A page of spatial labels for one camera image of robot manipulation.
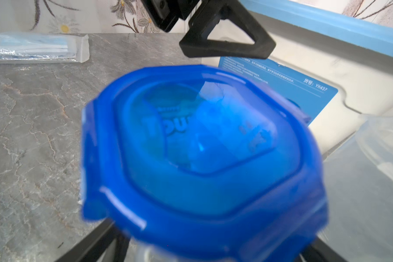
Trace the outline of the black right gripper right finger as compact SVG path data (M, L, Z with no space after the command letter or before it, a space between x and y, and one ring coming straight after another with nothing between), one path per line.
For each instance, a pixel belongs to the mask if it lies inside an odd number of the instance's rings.
M298 262L347 262L320 238L316 238L299 255Z

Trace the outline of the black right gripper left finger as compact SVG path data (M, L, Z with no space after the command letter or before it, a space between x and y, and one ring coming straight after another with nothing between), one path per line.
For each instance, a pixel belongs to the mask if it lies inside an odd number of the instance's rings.
M123 262L130 240L111 219L107 218L58 261Z

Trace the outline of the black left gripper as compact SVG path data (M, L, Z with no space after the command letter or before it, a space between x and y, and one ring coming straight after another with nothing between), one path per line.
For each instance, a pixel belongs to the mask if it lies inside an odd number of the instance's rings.
M170 32L179 19L186 20L191 16L190 29L179 43L182 52L189 58L229 56L267 59L276 47L276 42L239 1L202 1L194 15L191 12L199 3L197 0L142 0L141 3L155 25L164 32ZM254 43L208 39L221 20L231 21Z

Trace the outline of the blue lidded clear jar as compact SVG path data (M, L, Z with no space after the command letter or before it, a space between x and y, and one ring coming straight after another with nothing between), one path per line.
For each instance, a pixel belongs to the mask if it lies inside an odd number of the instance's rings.
M393 262L393 116L369 117L324 161L320 237L350 262Z
M308 119L217 67L128 73L83 108L83 217L138 262L292 262L329 221Z

